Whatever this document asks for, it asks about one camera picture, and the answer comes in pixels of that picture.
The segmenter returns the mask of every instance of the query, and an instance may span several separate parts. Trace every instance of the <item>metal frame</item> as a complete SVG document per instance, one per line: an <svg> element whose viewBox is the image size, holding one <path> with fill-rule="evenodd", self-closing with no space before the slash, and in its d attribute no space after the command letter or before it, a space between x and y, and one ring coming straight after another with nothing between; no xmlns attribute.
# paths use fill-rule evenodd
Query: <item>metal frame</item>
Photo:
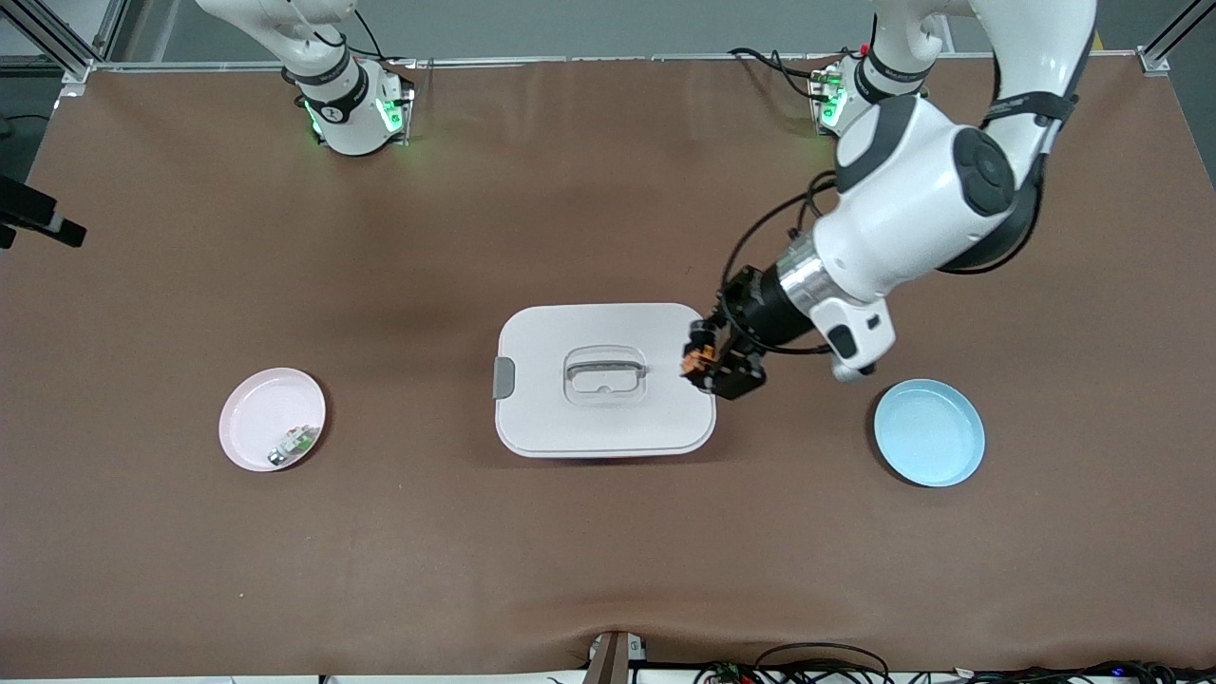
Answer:
<svg viewBox="0 0 1216 684"><path fill-rule="evenodd" d="M1144 74L1165 75L1170 73L1170 62L1166 61L1165 56L1212 10L1216 10L1216 0L1192 0L1178 16L1165 26L1165 29L1156 38L1148 45L1137 47L1136 52L1139 55Z"/></svg>
<svg viewBox="0 0 1216 684"><path fill-rule="evenodd" d="M64 78L83 82L89 75L89 68L102 61L92 45L77 35L43 0L0 0L0 12L47 57L63 67Z"/></svg>
<svg viewBox="0 0 1216 684"><path fill-rule="evenodd" d="M1090 55L1094 57L1135 55L1135 50L1093 50ZM786 60L823 60L838 57L839 52L805 52L782 55ZM942 60L989 60L991 52L944 52ZM646 60L651 62L681 62L681 61L734 61L751 60L753 57L726 55L722 52L705 54L670 54L651 55L636 57L474 57L452 60L420 60L401 58L389 60L388 63L407 69L450 69L450 68L496 68L518 67L539 62L603 62L603 61L631 61ZM225 72L278 72L283 68L281 62L97 62L91 71L118 72L118 73L225 73Z"/></svg>
<svg viewBox="0 0 1216 684"><path fill-rule="evenodd" d="M126 11L131 7L131 0L109 0L106 15L101 17L101 26L97 27L97 35L92 37L92 46L101 51L101 56L109 58L114 51L114 37L118 35L118 27L123 26Z"/></svg>

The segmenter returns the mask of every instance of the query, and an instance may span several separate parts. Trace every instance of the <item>brown table surface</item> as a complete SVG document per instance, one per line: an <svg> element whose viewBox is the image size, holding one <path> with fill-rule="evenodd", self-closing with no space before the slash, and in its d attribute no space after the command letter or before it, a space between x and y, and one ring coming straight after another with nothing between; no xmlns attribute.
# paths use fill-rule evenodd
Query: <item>brown table surface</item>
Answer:
<svg viewBox="0 0 1216 684"><path fill-rule="evenodd" d="M990 77L948 60L930 86L974 122ZM704 309L832 145L754 63L420 86L412 144L367 158L313 145L274 73L97 73L62 103L32 183L88 243L26 234L0 264L0 674L565 668L606 628L652 660L1216 660L1216 201L1167 80L1091 62L1034 242L895 292L876 377L773 358L699 452L597 465L500 444L502 324ZM216 417L272 366L315 375L332 420L254 475ZM958 487L876 461L867 413L908 377L984 417Z"/></svg>

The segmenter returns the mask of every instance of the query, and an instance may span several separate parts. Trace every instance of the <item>blue plate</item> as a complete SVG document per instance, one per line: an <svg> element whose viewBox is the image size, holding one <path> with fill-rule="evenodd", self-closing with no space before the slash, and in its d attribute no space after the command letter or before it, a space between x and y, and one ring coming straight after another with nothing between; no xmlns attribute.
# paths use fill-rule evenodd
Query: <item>blue plate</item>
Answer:
<svg viewBox="0 0 1216 684"><path fill-rule="evenodd" d="M967 480L984 459L984 424L958 389L936 380L906 380L874 411L878 449L895 472L925 487Z"/></svg>

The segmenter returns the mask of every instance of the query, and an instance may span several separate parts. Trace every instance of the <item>robotic arm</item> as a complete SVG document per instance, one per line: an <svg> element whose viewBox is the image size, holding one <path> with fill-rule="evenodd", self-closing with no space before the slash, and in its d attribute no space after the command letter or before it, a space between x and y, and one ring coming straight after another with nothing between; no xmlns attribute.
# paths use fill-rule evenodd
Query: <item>robotic arm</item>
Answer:
<svg viewBox="0 0 1216 684"><path fill-rule="evenodd" d="M333 27L356 0L197 0L203 11L249 34L283 62L313 129L342 155L368 155L406 135L413 84L373 60L356 58Z"/></svg>
<svg viewBox="0 0 1216 684"><path fill-rule="evenodd" d="M913 94L940 50L922 28L924 12L963 4L874 1L871 51L846 57L841 73L852 77L839 79L861 97L841 85L848 95L823 105L823 117L834 105L833 116L851 118L835 152L840 202L766 270L736 274L710 316L693 324L683 370L704 392L733 399L759 387L764 354L812 329L838 380L873 372L895 342L885 301L895 286L996 262L1034 225L1043 162L1092 41L1094 0L967 2L997 63L981 128L953 123Z"/></svg>

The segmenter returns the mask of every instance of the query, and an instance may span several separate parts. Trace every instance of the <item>orange component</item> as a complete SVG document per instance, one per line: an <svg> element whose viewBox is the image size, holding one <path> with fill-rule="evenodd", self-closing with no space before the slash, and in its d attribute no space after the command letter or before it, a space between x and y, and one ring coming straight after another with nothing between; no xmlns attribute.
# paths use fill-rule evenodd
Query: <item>orange component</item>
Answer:
<svg viewBox="0 0 1216 684"><path fill-rule="evenodd" d="M688 375L693 371L705 370L713 365L715 360L717 360L717 357L714 354L713 347L693 349L685 355L683 361L680 364L680 369L685 375Z"/></svg>

